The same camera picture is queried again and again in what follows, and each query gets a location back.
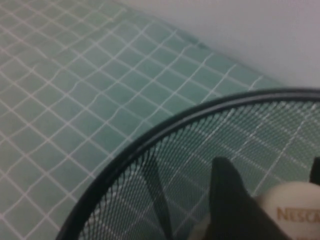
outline black fan rim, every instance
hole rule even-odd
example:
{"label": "black fan rim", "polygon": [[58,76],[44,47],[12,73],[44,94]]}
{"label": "black fan rim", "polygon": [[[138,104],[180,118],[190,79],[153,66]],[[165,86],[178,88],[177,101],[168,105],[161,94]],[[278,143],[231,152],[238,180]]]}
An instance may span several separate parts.
{"label": "black fan rim", "polygon": [[320,102],[320,88],[281,88],[238,93],[193,106],[152,127],[122,150],[89,185],[68,215],[56,240],[76,240],[109,187],[137,156],[162,138],[215,113],[240,106],[282,101]]}

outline white wall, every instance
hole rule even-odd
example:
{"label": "white wall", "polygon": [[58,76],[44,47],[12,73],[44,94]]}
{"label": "white wall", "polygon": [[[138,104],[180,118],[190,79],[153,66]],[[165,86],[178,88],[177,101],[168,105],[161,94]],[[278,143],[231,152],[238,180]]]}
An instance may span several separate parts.
{"label": "white wall", "polygon": [[320,87],[320,0],[119,0],[295,86]]}

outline metal mesh grille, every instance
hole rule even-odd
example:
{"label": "metal mesh grille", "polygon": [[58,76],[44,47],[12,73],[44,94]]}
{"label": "metal mesh grille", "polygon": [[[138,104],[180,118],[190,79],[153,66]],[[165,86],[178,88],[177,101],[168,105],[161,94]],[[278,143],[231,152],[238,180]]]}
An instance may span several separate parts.
{"label": "metal mesh grille", "polygon": [[217,156],[233,162],[252,195],[280,182],[308,180],[320,155],[319,111],[314,102],[248,104],[178,129],[132,161],[96,205],[79,239],[166,239],[146,182],[154,175],[148,164],[153,160],[174,239],[186,239],[209,212],[211,162]]}

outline nescafe logo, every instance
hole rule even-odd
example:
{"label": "nescafe logo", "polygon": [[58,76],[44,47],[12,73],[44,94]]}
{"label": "nescafe logo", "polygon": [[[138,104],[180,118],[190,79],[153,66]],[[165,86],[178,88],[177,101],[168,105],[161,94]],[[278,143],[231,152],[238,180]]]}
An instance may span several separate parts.
{"label": "nescafe logo", "polygon": [[320,209],[277,207],[276,217],[279,221],[293,223],[320,223]]}

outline grid pattern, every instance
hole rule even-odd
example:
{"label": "grid pattern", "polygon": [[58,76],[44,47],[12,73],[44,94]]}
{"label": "grid pattern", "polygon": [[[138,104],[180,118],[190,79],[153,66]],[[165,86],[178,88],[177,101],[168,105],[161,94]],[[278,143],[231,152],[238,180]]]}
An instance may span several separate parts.
{"label": "grid pattern", "polygon": [[105,176],[108,190],[79,239],[167,239],[147,187],[147,175],[155,175],[155,166],[149,163],[154,160],[173,239],[186,239],[193,225],[208,214],[214,157],[231,159],[252,195],[281,182],[307,181],[313,159],[320,154],[319,104],[249,104],[195,120],[159,139],[132,159],[116,181],[110,183]]}
{"label": "grid pattern", "polygon": [[164,119],[280,86],[109,0],[0,0],[0,49],[6,240],[54,239],[110,160]]}

